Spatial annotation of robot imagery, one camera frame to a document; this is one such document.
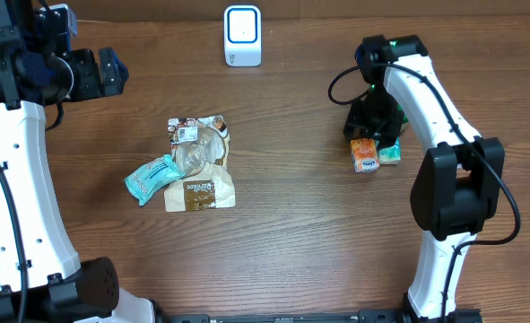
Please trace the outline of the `small orange tissue pack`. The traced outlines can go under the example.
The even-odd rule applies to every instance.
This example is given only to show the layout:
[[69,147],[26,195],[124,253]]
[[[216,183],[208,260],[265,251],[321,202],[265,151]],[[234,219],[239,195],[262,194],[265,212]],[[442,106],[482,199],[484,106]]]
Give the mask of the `small orange tissue pack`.
[[379,158],[376,141],[360,138],[350,142],[354,170],[357,173],[373,172],[379,168]]

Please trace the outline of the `small teal tissue pack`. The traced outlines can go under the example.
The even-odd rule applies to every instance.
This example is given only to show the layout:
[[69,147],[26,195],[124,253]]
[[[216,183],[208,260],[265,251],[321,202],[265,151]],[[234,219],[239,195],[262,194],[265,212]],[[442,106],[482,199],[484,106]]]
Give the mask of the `small teal tissue pack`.
[[397,138],[392,146],[380,149],[378,158],[381,165],[397,165],[401,161],[400,139]]

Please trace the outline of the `teal wet wipes pack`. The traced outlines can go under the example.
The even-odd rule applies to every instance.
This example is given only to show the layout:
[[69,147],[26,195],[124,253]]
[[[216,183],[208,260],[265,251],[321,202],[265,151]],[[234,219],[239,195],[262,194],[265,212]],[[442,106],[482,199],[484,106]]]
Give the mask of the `teal wet wipes pack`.
[[144,206],[159,189],[184,176],[185,172],[165,154],[139,167],[124,179],[124,183],[138,205]]

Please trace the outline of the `beige brown snack bag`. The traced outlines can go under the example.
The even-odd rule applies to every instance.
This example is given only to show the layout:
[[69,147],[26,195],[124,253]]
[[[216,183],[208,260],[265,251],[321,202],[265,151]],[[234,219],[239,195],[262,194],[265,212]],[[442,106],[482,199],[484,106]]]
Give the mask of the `beige brown snack bag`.
[[222,115],[168,120],[172,160],[184,172],[164,191],[168,213],[232,208],[236,191],[227,169],[229,127]]

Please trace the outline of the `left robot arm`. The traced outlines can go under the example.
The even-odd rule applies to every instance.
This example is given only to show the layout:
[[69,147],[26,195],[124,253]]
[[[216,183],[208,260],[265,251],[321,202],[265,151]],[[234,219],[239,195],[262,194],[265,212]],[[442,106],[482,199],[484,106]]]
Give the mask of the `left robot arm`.
[[72,49],[65,4],[0,1],[0,322],[153,322],[109,258],[81,261],[63,224],[46,149],[45,108],[123,92],[111,48]]

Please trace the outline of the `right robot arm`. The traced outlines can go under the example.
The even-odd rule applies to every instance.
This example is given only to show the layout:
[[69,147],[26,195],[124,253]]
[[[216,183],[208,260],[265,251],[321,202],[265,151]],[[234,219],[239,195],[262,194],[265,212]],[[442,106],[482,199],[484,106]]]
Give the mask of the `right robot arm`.
[[363,39],[356,70],[369,88],[350,100],[343,134],[380,152],[408,123],[424,152],[410,195],[422,243],[413,282],[398,310],[361,310],[361,322],[480,322],[479,310],[456,306],[466,254],[497,211],[505,151],[458,112],[415,35]]

